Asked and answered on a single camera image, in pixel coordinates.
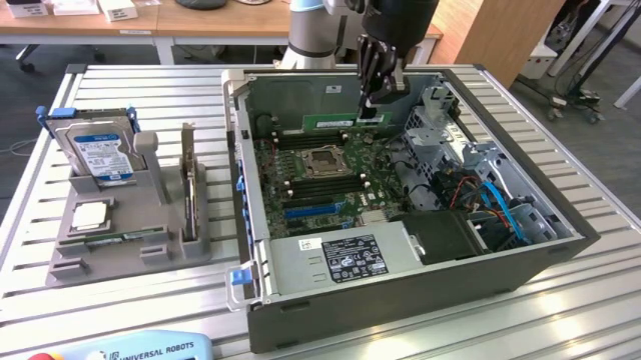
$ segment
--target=gray component holder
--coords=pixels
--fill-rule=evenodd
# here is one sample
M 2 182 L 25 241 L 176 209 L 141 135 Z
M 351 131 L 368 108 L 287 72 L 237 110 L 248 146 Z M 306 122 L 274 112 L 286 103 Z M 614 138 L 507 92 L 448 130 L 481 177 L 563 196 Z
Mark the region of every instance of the gray component holder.
M 136 150 L 143 154 L 148 166 L 147 170 L 133 172 L 136 184 L 99 187 L 93 177 L 69 174 L 73 187 L 49 261 L 45 278 L 48 287 L 68 287 L 180 269 L 204 263 L 211 258 L 205 168 L 197 165 L 197 238 L 184 239 L 187 219 L 180 167 L 159 166 L 155 133 L 137 133 L 136 140 Z M 97 201 L 111 204 L 105 218 L 109 231 L 105 234 L 101 226 L 95 232 L 83 230 L 77 234 L 71 231 L 73 210 L 79 204 Z M 119 235 L 157 228 L 159 231 L 139 234 L 133 239 Z M 83 241 L 87 236 L 101 236 L 101 239 Z

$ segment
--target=floor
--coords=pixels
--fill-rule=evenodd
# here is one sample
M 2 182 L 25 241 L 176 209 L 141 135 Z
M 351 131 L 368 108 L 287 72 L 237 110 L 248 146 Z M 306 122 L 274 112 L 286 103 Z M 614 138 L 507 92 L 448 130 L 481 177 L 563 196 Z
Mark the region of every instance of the floor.
M 598 30 L 590 35 L 583 52 L 601 38 Z M 20 46 L 0 46 L 0 107 L 5 114 L 0 117 L 0 127 L 5 130 L 0 136 L 0 219 L 4 217 L 10 197 L 17 186 L 28 157 L 12 155 L 6 149 L 21 140 L 33 139 L 39 135 L 34 121 L 37 105 L 49 105 L 69 63 L 95 63 L 88 46 L 41 46 L 36 49 L 29 61 L 34 64 L 34 73 L 22 73 L 14 64 L 14 54 Z M 108 65 L 156 65 L 157 57 L 152 46 L 101 46 Z M 188 53 L 196 55 L 185 58 Z M 228 47 L 213 60 L 208 48 L 197 46 L 173 48 L 179 64 L 201 63 L 271 63 L 274 50 L 259 46 L 255 53 L 252 46 Z M 547 100 L 523 85 L 515 83 L 510 91 L 534 116 L 542 121 L 551 133 L 570 149 L 574 156 L 597 175 L 623 204 L 641 217 L 641 191 L 637 189 L 641 179 L 641 102 L 633 99 L 627 110 L 615 109 L 611 103 L 623 93 L 627 86 L 641 75 L 641 52 L 625 43 L 617 45 L 606 60 L 590 77 L 587 88 L 595 90 L 602 98 L 602 114 L 606 121 L 587 124 L 583 111 L 567 109 L 565 118 L 555 122 L 546 120 Z M 565 89 L 562 76 L 558 88 Z M 555 79 L 545 77 L 539 84 L 553 89 Z M 30 144 L 18 149 L 28 154 Z

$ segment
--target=aluminum extrusion table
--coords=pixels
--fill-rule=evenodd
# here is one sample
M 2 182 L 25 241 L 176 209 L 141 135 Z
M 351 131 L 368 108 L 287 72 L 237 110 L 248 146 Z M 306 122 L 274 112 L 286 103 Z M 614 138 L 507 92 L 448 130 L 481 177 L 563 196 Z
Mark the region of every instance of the aluminum extrusion table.
M 602 235 L 571 261 L 549 268 L 511 293 L 278 352 L 252 354 L 245 315 L 227 310 L 224 295 L 223 271 L 237 263 L 239 249 L 225 155 L 223 68 L 89 66 L 84 73 L 64 76 L 52 107 L 136 106 L 141 129 L 157 131 L 164 164 L 177 161 L 180 124 L 195 123 L 196 152 L 207 166 L 213 259 L 197 268 L 47 289 L 69 166 L 43 132 L 0 228 L 0 245 L 5 245 L 0 357 L 24 359 L 36 350 L 140 329 L 207 334 L 216 359 L 641 356 L 639 220 L 490 74 L 466 65 L 450 68 Z M 487 136 L 466 109 L 462 120 L 478 138 Z

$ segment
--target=green circuit board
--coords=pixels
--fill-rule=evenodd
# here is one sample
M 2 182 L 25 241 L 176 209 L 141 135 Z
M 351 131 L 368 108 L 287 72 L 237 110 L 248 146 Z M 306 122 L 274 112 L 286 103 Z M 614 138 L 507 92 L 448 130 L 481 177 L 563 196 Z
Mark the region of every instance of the green circuit board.
M 267 141 L 256 141 L 262 198 L 272 239 L 356 227 L 358 216 L 370 210 L 383 210 L 388 218 L 403 213 L 403 201 L 408 200 L 403 196 L 403 185 L 395 171 L 388 169 L 388 163 L 384 161 L 384 156 L 390 154 L 386 139 L 372 140 L 366 130 L 350 129 L 346 133 L 350 140 L 335 147 L 280 150 L 272 148 Z M 336 214 L 286 219 L 283 203 L 290 200 L 290 195 L 284 183 L 310 178 L 303 163 L 303 152 L 334 148 L 342 152 L 350 174 L 352 176 L 366 174 L 370 186 L 356 192 L 330 195 L 332 203 L 340 204 Z

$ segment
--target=power supply label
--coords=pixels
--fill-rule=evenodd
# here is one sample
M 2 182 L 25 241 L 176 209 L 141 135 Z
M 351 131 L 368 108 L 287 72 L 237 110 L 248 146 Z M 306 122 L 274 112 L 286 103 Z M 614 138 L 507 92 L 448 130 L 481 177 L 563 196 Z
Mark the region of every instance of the power supply label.
M 374 235 L 326 241 L 322 243 L 322 252 L 330 268 L 331 280 L 335 283 L 388 272 Z

